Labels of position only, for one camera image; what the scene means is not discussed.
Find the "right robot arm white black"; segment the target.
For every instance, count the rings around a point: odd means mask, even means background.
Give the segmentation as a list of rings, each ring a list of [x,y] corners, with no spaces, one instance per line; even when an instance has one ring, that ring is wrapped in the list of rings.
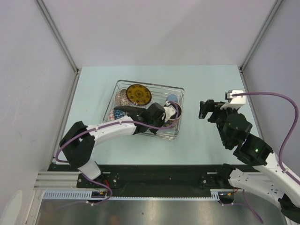
[[[270,179],[270,183],[250,178],[245,172],[223,164],[216,175],[221,188],[230,186],[251,192],[281,209],[283,215],[295,223],[300,222],[300,178],[284,163],[261,138],[250,133],[252,124],[239,113],[240,105],[200,102],[199,118],[211,113],[208,122],[215,123],[223,146],[233,150],[233,155],[244,164],[258,170]]]

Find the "red black mug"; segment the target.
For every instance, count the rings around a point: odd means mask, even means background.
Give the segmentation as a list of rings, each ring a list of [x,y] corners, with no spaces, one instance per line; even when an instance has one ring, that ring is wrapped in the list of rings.
[[[177,110],[177,112],[163,125],[163,127],[175,127],[178,122],[181,119],[182,116],[182,108],[178,103],[171,103],[174,109]]]

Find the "light blue cup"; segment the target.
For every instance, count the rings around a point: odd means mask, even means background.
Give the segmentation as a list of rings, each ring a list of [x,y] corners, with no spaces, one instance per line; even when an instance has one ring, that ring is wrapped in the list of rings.
[[[177,98],[177,96],[175,94],[169,94],[166,97],[166,101],[172,101],[172,102],[177,103],[178,102],[178,98]]]

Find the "blue patterned bowl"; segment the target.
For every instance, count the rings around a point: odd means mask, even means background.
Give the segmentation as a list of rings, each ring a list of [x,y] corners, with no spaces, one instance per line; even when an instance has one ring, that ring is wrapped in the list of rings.
[[[109,121],[113,121],[113,120],[118,120],[122,117],[124,117],[125,113],[121,110],[118,110],[118,109],[111,109],[109,114],[108,114],[108,117],[107,119]]]

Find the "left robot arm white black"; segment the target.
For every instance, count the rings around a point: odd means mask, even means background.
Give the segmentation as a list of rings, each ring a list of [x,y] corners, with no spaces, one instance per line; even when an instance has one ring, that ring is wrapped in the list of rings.
[[[85,125],[78,121],[68,130],[60,141],[56,161],[68,163],[87,177],[87,182],[97,188],[103,184],[104,178],[97,163],[91,159],[94,148],[111,139],[144,133],[150,130],[156,133],[176,114],[176,109],[169,103],[162,106],[151,104],[147,109],[133,106],[117,106],[125,115],[117,120],[103,124]]]

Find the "red brown patterned bowl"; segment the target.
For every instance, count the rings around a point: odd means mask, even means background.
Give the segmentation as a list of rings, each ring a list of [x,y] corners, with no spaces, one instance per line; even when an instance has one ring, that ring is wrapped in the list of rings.
[[[117,106],[130,106],[130,101],[127,97],[127,90],[122,89],[115,95],[115,103]]]

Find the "black floral square plate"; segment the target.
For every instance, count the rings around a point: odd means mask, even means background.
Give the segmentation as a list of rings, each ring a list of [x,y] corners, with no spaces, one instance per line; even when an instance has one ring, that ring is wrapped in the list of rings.
[[[146,111],[145,108],[139,108],[139,107],[128,106],[128,105],[116,106],[114,107],[114,110],[120,110],[130,115],[141,115]]]

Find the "yellow round plate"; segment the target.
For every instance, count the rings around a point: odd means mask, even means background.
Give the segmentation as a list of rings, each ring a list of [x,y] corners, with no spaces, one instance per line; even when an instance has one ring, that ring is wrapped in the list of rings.
[[[126,95],[132,104],[139,106],[147,105],[152,100],[150,90],[141,84],[130,85],[126,90]]]

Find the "wire metal dish rack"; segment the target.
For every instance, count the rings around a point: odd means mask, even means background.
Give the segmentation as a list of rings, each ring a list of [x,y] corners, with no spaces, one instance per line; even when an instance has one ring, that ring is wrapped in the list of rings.
[[[149,89],[149,91],[152,94],[152,99],[150,101],[151,104],[157,102],[161,105],[164,105],[167,100],[167,97],[171,94],[174,94],[177,98],[177,103],[180,105],[181,108],[183,108],[183,99],[184,99],[184,89],[183,88],[159,85],[159,84],[152,84],[152,83],[146,83],[146,82],[118,80],[115,84],[112,95],[107,104],[107,108],[104,113],[102,122],[109,121],[109,113],[111,112],[111,110],[114,107],[117,106],[117,103],[115,102],[116,94],[123,89],[127,89],[129,86],[131,86],[133,84],[140,84]],[[174,140],[177,137],[177,135],[179,134],[179,130],[180,130],[180,120],[177,121],[176,124],[174,125],[174,127],[172,127],[172,128],[159,130],[159,131],[157,131],[156,134],[153,134],[150,131],[146,131],[145,133],[143,133],[143,135],[167,139],[167,140]]]

